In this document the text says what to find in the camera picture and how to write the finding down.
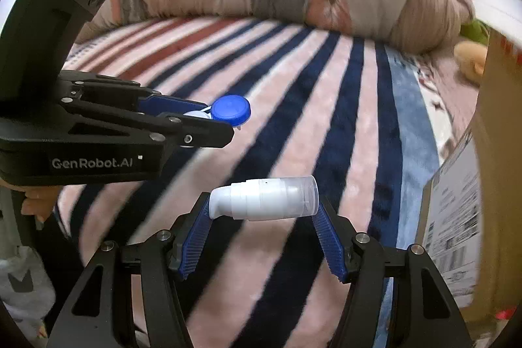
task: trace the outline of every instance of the pink and navy striped blanket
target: pink and navy striped blanket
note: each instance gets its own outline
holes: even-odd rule
[[[227,147],[180,148],[156,180],[66,187],[57,213],[84,262],[104,239],[136,243],[169,228],[202,191],[307,174],[358,231],[406,247],[423,185],[451,135],[437,90],[421,84],[400,53],[296,24],[146,21],[78,47],[65,67],[208,104],[239,94],[252,106]],[[221,217],[178,293],[196,347],[319,348],[338,324],[348,287],[330,274],[310,218]],[[138,277],[133,305],[146,329]],[[381,321],[377,346],[386,337],[386,309]]]

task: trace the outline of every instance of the blue gripper pad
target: blue gripper pad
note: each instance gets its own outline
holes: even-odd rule
[[[339,281],[344,283],[348,275],[345,266],[345,250],[323,204],[319,203],[319,209],[317,214],[312,216],[312,221],[331,274],[336,275]]]
[[[181,278],[185,280],[189,274],[196,270],[199,256],[205,246],[208,232],[212,226],[212,219],[208,213],[208,201],[205,202],[205,206],[201,208],[194,224],[192,225],[187,238],[183,243],[181,264],[179,265],[178,272]]]
[[[185,114],[189,111],[200,110],[208,107],[206,104],[174,98],[166,95],[150,95],[138,102],[138,111],[149,116],[158,116],[161,113]]]

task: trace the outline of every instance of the human hand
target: human hand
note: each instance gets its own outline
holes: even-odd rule
[[[43,223],[53,212],[62,186],[13,186],[0,179],[0,185],[18,192],[25,192],[23,215],[35,215]]]

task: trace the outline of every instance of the plastic bottle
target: plastic bottle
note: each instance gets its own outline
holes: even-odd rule
[[[317,214],[319,191],[313,176],[254,179],[214,189],[209,215],[216,219],[277,220]]]

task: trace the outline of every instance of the stuffed toy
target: stuffed toy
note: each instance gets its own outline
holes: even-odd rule
[[[455,46],[453,56],[460,72],[469,81],[480,85],[484,65],[486,63],[487,47],[473,41],[462,41]]]

